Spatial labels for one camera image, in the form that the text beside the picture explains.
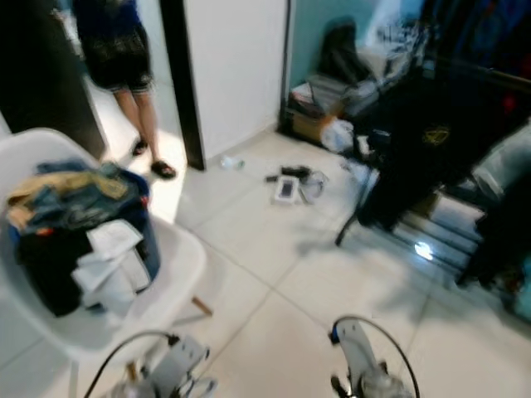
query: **plastic bag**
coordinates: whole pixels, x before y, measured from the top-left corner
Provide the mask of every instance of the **plastic bag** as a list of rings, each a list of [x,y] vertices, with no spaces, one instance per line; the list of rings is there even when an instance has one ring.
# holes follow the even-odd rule
[[[346,120],[333,119],[321,133],[321,143],[334,153],[341,153],[353,146],[354,126]]]

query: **phone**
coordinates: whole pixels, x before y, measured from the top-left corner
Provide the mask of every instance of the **phone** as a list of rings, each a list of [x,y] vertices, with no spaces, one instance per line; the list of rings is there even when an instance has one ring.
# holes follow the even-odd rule
[[[274,201],[291,205],[297,199],[299,190],[299,178],[280,176],[276,183]]]

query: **black sandal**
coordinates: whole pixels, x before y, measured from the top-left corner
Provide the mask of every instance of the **black sandal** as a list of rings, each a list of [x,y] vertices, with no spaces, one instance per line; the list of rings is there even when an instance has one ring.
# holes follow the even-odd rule
[[[158,160],[151,165],[151,171],[161,177],[163,180],[171,180],[177,176],[173,167],[168,165],[164,160]]]
[[[139,138],[134,143],[133,150],[131,150],[131,154],[133,156],[140,156],[142,153],[146,152],[146,149],[148,149],[148,143],[146,143],[143,139]]]

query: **blue shirt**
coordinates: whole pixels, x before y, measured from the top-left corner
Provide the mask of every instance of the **blue shirt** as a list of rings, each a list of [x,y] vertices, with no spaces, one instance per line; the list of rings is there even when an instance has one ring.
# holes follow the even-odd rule
[[[124,0],[119,6],[105,3],[105,0],[73,0],[72,11],[81,40],[126,36],[141,25],[136,0]]]

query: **black shorts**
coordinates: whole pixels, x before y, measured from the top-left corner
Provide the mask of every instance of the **black shorts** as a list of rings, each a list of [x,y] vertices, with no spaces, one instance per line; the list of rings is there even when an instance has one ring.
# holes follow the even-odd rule
[[[114,39],[81,39],[81,45],[90,78],[97,86],[113,92],[149,90],[153,76],[143,27]]]

